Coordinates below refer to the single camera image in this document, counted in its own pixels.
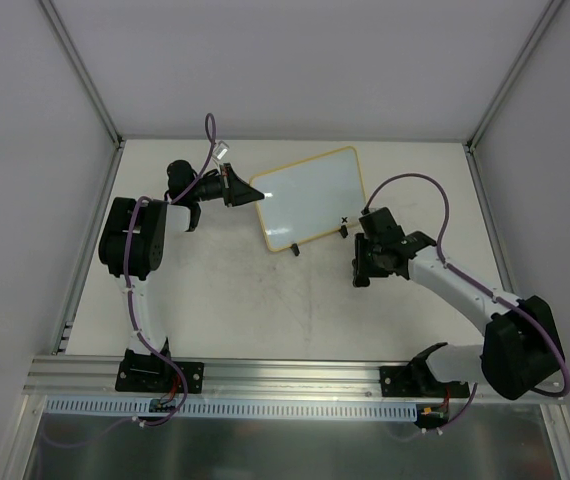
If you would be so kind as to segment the yellow framed small whiteboard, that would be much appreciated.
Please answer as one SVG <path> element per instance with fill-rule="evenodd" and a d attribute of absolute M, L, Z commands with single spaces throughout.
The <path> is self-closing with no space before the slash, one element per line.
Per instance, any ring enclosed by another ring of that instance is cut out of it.
<path fill-rule="evenodd" d="M 357 150 L 342 147 L 251 177 L 264 193 L 256 210 L 267 248 L 276 253 L 356 225 L 365 206 Z"/>

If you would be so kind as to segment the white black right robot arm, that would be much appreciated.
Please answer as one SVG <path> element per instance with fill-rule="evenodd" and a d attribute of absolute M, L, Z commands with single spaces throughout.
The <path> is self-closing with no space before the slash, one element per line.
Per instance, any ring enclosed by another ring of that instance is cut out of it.
<path fill-rule="evenodd" d="M 449 261 L 439 244 L 416 231 L 407 234 L 387 208 L 366 209 L 355 237 L 353 285 L 365 288 L 374 278 L 398 276 L 431 291 L 467 319 L 482 335 L 479 345 L 436 343 L 416 354 L 383 391 L 389 396 L 438 396 L 458 382 L 488 384 L 508 400 L 527 392 L 542 394 L 541 384 L 560 373 L 563 397 L 569 372 L 549 304 L 533 295 L 522 299 L 490 287 Z"/>

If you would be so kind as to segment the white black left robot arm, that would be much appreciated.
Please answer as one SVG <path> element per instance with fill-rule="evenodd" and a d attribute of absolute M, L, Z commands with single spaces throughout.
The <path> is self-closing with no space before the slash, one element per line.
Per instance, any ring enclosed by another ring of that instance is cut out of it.
<path fill-rule="evenodd" d="M 152 300 L 151 276 L 161 266 L 166 233 L 194 231 L 202 202 L 220 199 L 227 207 L 237 207 L 265 198 L 229 163 L 197 173 L 188 161 L 175 160 L 167 176 L 161 200 L 115 198 L 99 239 L 99 260 L 119 286 L 131 328 L 116 378 L 118 392 L 171 396 L 200 391 L 199 381 L 189 378 L 198 369 L 171 360 L 166 327 Z"/>

